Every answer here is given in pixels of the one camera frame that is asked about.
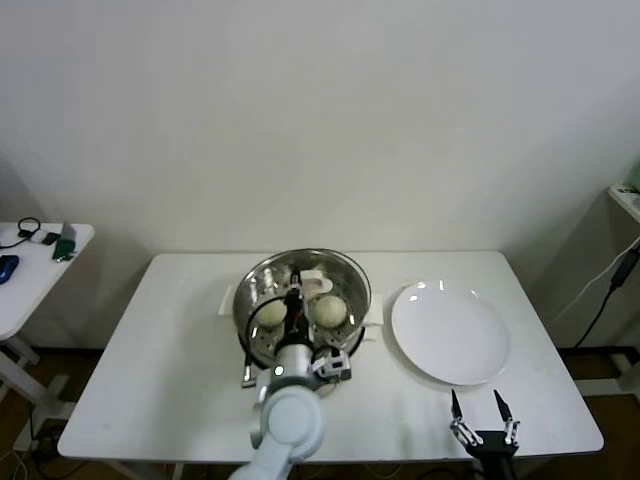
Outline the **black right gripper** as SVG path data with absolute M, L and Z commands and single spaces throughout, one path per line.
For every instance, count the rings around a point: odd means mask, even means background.
M 520 421 L 512 415 L 511 409 L 497 390 L 493 391 L 499 414 L 504 423 L 504 431 L 480 430 L 469 427 L 464 418 L 456 391 L 451 390 L 450 430 L 458 442 L 466 447 L 466 452 L 478 460 L 484 479 L 516 480 L 513 457 L 518 449 L 518 429 Z

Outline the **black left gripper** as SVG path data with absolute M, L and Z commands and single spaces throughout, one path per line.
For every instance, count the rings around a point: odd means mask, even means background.
M 301 291 L 302 276 L 299 269 L 293 267 L 289 277 L 289 290 L 285 295 L 286 315 L 281 346 L 309 345 L 309 324 L 304 314 L 304 299 Z

